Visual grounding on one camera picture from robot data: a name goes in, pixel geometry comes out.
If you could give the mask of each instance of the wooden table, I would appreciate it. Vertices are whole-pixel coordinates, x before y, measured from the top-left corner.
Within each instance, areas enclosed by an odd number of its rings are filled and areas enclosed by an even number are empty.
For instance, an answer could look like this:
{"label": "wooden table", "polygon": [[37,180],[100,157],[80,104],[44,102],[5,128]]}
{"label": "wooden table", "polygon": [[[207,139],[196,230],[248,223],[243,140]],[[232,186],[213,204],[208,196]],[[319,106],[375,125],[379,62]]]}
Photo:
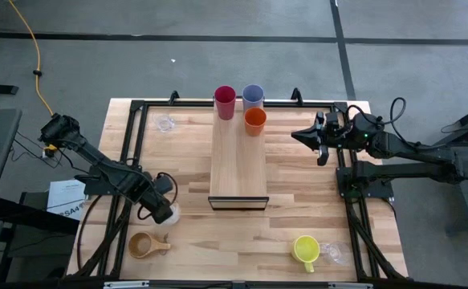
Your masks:
{"label": "wooden table", "polygon": [[[100,150],[113,160],[120,158],[131,99],[112,99],[100,141]],[[356,101],[369,112],[368,102]],[[307,274],[303,264],[290,255],[291,242],[303,234],[321,244],[343,242],[351,250],[344,201],[337,193],[335,151],[327,165],[316,165],[317,154],[291,138],[291,132],[310,126],[315,108],[267,108],[266,159],[267,192],[265,211],[212,211],[207,201],[210,190],[212,108],[150,108],[140,164],[152,175],[163,171],[177,180],[177,203],[181,219],[174,226],[155,226],[140,221],[137,206],[132,210],[128,239],[146,230],[159,239],[169,233],[172,249],[166,255],[132,258],[125,251],[122,279],[179,279],[250,281],[354,281],[356,273],[350,255],[347,266],[336,265],[321,255],[315,273]],[[176,121],[170,132],[159,132],[153,118],[169,114]],[[134,125],[130,152],[136,139]],[[360,160],[372,159],[359,153]],[[103,197],[91,212],[82,238],[83,261],[101,242],[110,206]],[[389,205],[367,199],[375,243],[395,268],[407,275],[396,220]],[[116,244],[112,244],[108,271]],[[364,268],[369,272],[365,246],[361,246]],[[76,271],[76,250],[68,274]]]}

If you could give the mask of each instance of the paper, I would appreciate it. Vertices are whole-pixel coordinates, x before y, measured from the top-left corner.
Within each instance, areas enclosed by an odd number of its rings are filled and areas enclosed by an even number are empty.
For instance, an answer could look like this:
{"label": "paper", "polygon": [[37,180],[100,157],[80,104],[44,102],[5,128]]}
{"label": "paper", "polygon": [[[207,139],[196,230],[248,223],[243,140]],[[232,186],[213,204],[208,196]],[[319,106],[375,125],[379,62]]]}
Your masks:
{"label": "paper", "polygon": [[86,198],[83,194],[85,187],[84,183],[77,180],[51,182],[47,211],[79,221]]}

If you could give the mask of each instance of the wooden scoop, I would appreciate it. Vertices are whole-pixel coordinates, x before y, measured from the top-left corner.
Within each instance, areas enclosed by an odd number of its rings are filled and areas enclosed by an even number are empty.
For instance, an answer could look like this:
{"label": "wooden scoop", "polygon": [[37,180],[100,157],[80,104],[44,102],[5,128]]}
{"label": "wooden scoop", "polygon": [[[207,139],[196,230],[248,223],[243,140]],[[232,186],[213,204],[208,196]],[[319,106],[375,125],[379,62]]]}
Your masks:
{"label": "wooden scoop", "polygon": [[171,245],[157,241],[148,232],[133,235],[128,242],[128,252],[133,258],[144,258],[158,250],[169,250]]}

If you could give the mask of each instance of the yellow mug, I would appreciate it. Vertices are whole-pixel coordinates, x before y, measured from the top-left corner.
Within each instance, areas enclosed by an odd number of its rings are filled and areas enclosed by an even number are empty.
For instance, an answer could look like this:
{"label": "yellow mug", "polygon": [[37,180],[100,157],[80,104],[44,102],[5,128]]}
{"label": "yellow mug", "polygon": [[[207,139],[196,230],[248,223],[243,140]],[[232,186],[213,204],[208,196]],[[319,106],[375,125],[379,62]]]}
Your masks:
{"label": "yellow mug", "polygon": [[314,272],[314,262],[319,257],[319,243],[311,236],[301,236],[292,243],[292,257],[305,263],[307,273]]}

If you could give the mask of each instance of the gray carpet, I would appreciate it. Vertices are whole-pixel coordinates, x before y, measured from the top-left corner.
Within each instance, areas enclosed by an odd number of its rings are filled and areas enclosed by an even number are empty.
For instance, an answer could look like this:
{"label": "gray carpet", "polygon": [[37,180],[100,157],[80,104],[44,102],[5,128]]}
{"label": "gray carpet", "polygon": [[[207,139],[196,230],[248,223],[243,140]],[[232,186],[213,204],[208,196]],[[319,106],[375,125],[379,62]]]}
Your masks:
{"label": "gray carpet", "polygon": [[[465,0],[339,0],[346,37],[468,39]],[[35,31],[155,35],[335,36],[328,0],[18,0]],[[8,6],[0,6],[0,31],[24,31]],[[57,112],[72,115],[97,145],[112,97],[210,96],[229,84],[238,91],[260,83],[268,98],[288,98],[299,87],[306,99],[346,100],[336,44],[39,42],[43,94]],[[389,117],[397,96],[408,100],[397,127],[426,144],[440,128],[468,113],[468,47],[348,45],[358,100]],[[21,108],[20,131],[31,138],[47,121],[31,71],[30,40],[0,39],[0,83],[18,85],[0,96],[0,108]],[[75,163],[84,166],[73,156]],[[0,196],[44,191],[49,181],[75,173],[49,169],[23,157],[8,162]],[[468,233],[448,238],[445,228],[466,215],[460,194],[430,180],[393,182],[397,221],[411,277],[468,285]]]}

